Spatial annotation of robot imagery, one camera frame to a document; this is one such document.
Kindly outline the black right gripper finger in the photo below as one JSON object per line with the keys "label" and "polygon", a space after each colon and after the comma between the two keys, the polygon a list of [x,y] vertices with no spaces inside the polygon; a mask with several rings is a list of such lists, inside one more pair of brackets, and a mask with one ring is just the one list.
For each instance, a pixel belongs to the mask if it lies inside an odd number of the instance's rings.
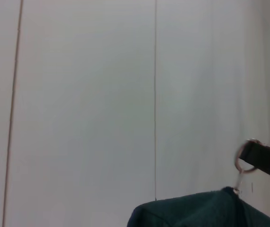
{"label": "black right gripper finger", "polygon": [[257,140],[248,140],[240,154],[240,159],[270,175],[270,147]]}

